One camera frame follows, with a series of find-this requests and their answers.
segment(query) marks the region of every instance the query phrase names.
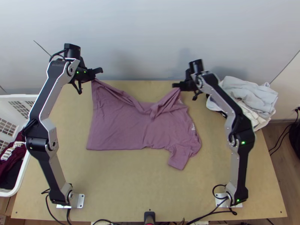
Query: metal bracket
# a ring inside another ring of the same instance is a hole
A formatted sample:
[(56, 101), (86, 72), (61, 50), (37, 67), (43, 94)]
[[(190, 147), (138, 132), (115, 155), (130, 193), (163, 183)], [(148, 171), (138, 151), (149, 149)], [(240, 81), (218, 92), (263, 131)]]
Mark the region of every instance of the metal bracket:
[[(217, 196), (218, 198), (224, 198), (224, 197), (227, 197), (228, 194), (227, 193), (215, 193), (215, 196)], [(217, 199), (217, 198), (215, 198), (215, 200), (216, 200), (216, 206), (218, 206), (222, 201), (224, 201), (224, 199)], [(219, 208), (242, 208), (242, 207), (243, 207), (242, 203), (230, 206), (230, 199), (226, 200), (219, 206)]]
[(56, 205), (57, 209), (81, 209), (83, 208), (84, 194), (73, 194), (72, 205)]

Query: power cord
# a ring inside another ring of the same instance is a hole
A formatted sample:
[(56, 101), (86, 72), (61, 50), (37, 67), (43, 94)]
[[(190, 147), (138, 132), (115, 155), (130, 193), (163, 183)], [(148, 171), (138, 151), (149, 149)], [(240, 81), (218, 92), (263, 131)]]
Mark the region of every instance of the power cord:
[(220, 207), (220, 205), (222, 205), (225, 201), (227, 201), (229, 199), (228, 196), (223, 197), (223, 198), (219, 198), (219, 197), (215, 196), (214, 190), (215, 190), (216, 187), (219, 187), (219, 186), (225, 187), (225, 185), (223, 185), (223, 184), (218, 184), (215, 187), (213, 187), (213, 196), (215, 198), (217, 198), (217, 199), (222, 199), (223, 201), (220, 204), (218, 204), (217, 207), (215, 207), (210, 213), (208, 213), (208, 214), (206, 214), (204, 216), (198, 217), (196, 219), (193, 219), (192, 221), (186, 223), (186, 225), (190, 225), (190, 224), (195, 223), (195, 222), (197, 222), (197, 221), (199, 221), (199, 220), (201, 220), (201, 219), (203, 219), (203, 218), (205, 218), (207, 216), (210, 216), (210, 215), (213, 215), (213, 214), (217, 214), (217, 213), (232, 213), (235, 216), (237, 215), (237, 212), (233, 211), (231, 208), (229, 208), (229, 210), (227, 210), (227, 211), (217, 211), (217, 212), (215, 212)]
[[(50, 188), (48, 188), (47, 190), (44, 190), (41, 194), (42, 194), (42, 195), (43, 195), (43, 194), (48, 194), (49, 191), (50, 191)], [(49, 205), (48, 205), (48, 197), (49, 197), (49, 195), (46, 196), (45, 200), (46, 200), (46, 206), (47, 206), (47, 209), (48, 209), (48, 212), (49, 212), (50, 216), (52, 216), (52, 218), (53, 218), (57, 223), (59, 223), (60, 225), (65, 225), (64, 223), (62, 223), (62, 222), (60, 222), (58, 219), (56, 219), (56, 218), (54, 217), (54, 215), (51, 213), (50, 208), (49, 208)]]
[[(41, 194), (42, 194), (42, 195), (43, 195), (43, 194), (48, 194), (49, 191), (50, 191), (50, 188), (48, 188), (47, 190), (44, 190)], [(54, 217), (54, 215), (51, 213), (50, 208), (49, 208), (49, 205), (48, 205), (48, 197), (49, 197), (49, 195), (46, 196), (46, 206), (47, 206), (47, 209), (48, 209), (49, 214), (50, 214), (51, 217), (52, 217), (57, 223), (59, 223), (60, 225), (66, 225), (66, 224), (60, 222), (58, 219), (56, 219), (56, 218)], [(70, 221), (70, 219), (69, 219), (69, 217), (70, 217), (70, 212), (71, 212), (71, 208), (68, 208), (68, 209), (67, 209), (67, 223), (68, 223), (68, 225), (72, 225), (72, 224), (71, 224), (71, 221)], [(98, 219), (95, 223), (93, 223), (93, 225), (95, 225), (96, 223), (98, 223), (98, 222), (100, 222), (100, 221), (106, 221), (106, 222), (109, 223), (109, 225), (120, 225), (120, 224), (118, 224), (118, 223), (112, 223), (111, 221), (109, 221), (109, 220), (107, 220), (107, 219)]]
[[(297, 118), (296, 118), (296, 120), (295, 120), (293, 123), (291, 123), (291, 124), (289, 124), (288, 126), (286, 126), (286, 128), (284, 129), (284, 131), (283, 131), (283, 132), (281, 133), (281, 135), (279, 136), (279, 138), (278, 138), (278, 140), (277, 140), (275, 146), (274, 146), (273, 148), (271, 148), (271, 149), (269, 150), (269, 152), (276, 148), (278, 142), (280, 141), (281, 137), (283, 136), (283, 134), (285, 133), (285, 131), (287, 130), (287, 128), (290, 127), (290, 126), (292, 126), (292, 125), (294, 125), (295, 123), (297, 123), (298, 117), (299, 117), (299, 109), (295, 109), (295, 112), (297, 113)], [(288, 134), (289, 132), (290, 132), (290, 131), (288, 131), (288, 132), (283, 136), (283, 138), (281, 139), (281, 142), (280, 142), (279, 146), (277, 147), (277, 149), (276, 149), (274, 152), (272, 152), (272, 153), (270, 154), (270, 156), (273, 155), (273, 154), (281, 147), (281, 144), (282, 144), (282, 142), (283, 142), (285, 136), (287, 136), (287, 134)]]
[(269, 220), (269, 219), (266, 219), (266, 220), (268, 220), (268, 221), (270, 222), (270, 224), (272, 224), (272, 225), (275, 225), (275, 224), (273, 224), (273, 223), (272, 223), (272, 221), (271, 221), (271, 220)]

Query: t-shirt sleeve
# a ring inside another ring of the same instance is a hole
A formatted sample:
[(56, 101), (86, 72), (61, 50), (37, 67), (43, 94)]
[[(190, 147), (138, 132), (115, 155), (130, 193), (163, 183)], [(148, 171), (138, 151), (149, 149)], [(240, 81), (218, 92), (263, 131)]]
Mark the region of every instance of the t-shirt sleeve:
[(190, 157), (193, 157), (200, 149), (199, 140), (188, 140), (182, 143), (172, 145), (168, 164), (179, 170), (183, 170)]

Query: pink t-shirt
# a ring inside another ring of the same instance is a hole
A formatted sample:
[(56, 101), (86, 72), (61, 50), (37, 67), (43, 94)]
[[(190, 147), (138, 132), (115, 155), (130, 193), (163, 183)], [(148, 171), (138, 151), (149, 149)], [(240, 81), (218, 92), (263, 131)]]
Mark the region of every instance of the pink t-shirt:
[(89, 150), (167, 149), (169, 165), (182, 170), (201, 142), (188, 107), (173, 88), (157, 103), (138, 102), (99, 80), (91, 82), (93, 119)]

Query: maroon clothing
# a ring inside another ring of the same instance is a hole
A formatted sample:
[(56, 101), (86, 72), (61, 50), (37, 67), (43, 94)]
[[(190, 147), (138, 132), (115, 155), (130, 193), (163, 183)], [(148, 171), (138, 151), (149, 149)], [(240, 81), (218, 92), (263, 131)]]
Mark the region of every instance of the maroon clothing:
[(25, 153), (25, 138), (22, 136), (22, 132), (19, 132), (15, 141), (9, 143), (0, 154), (0, 183), (13, 165), (25, 156)]

